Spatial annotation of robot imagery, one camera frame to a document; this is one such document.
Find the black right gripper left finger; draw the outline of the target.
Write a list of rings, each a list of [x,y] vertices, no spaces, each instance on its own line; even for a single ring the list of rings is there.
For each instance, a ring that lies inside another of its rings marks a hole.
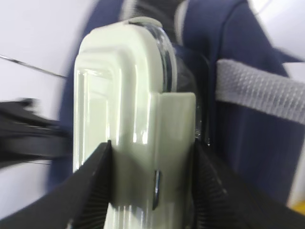
[[[2,229],[102,229],[111,199],[112,146],[101,143],[65,182],[2,219]]]

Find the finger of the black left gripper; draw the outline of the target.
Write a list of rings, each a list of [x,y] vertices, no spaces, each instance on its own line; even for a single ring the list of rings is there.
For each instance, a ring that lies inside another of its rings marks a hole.
[[[71,139],[55,120],[34,113],[35,99],[0,103],[0,161],[23,162],[71,155]]]

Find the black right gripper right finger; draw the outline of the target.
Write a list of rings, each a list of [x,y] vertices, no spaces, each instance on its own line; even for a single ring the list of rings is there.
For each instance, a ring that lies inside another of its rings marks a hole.
[[[193,147],[195,229],[303,229],[303,215],[247,185],[198,139]]]

